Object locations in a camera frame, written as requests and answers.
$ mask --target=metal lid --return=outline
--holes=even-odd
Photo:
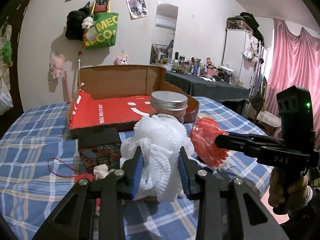
[[[187,108],[188,98],[171,91],[155,91],[151,94],[151,106],[168,111],[180,111]]]

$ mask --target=dark gray tablecloth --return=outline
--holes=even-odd
[[[247,88],[233,86],[228,82],[211,82],[196,75],[178,74],[170,71],[167,71],[165,81],[193,97],[207,97],[218,102],[249,101]]]

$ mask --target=plaid blanket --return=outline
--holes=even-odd
[[[240,133],[263,132],[243,117],[207,98],[197,97],[200,112],[212,114],[225,130]],[[65,113],[68,104],[33,108],[24,113],[0,141],[0,211],[18,239],[32,239],[35,232],[73,185],[73,179],[50,174],[47,160],[56,157],[76,169],[83,169],[77,141],[68,135]],[[120,133],[122,140],[133,131]],[[262,196],[268,188],[271,169],[257,164],[243,153],[232,153],[235,166],[215,176],[244,177]],[[51,168],[60,175],[73,171],[57,161]],[[199,204],[186,198],[173,203],[126,201],[124,225],[127,239],[194,239]]]

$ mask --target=metal bolt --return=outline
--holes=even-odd
[[[79,184],[80,184],[81,186],[87,185],[88,182],[89,182],[89,181],[88,181],[87,179],[84,179],[84,178],[79,180]]]
[[[116,170],[115,171],[115,175],[117,175],[117,176],[122,176],[123,174],[124,174],[123,170]]]
[[[233,183],[237,185],[241,185],[243,183],[243,179],[241,178],[234,178]]]
[[[205,175],[207,175],[207,172],[205,170],[199,170],[198,175],[205,176]]]

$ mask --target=brown door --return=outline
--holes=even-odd
[[[19,0],[16,5],[12,7],[7,19],[8,24],[12,26],[11,34],[11,60],[13,65],[9,67],[10,71],[10,95],[12,97],[13,107],[0,115],[0,138],[9,129],[9,127],[23,114],[23,108],[19,92],[18,84],[18,43],[23,16],[30,0]]]

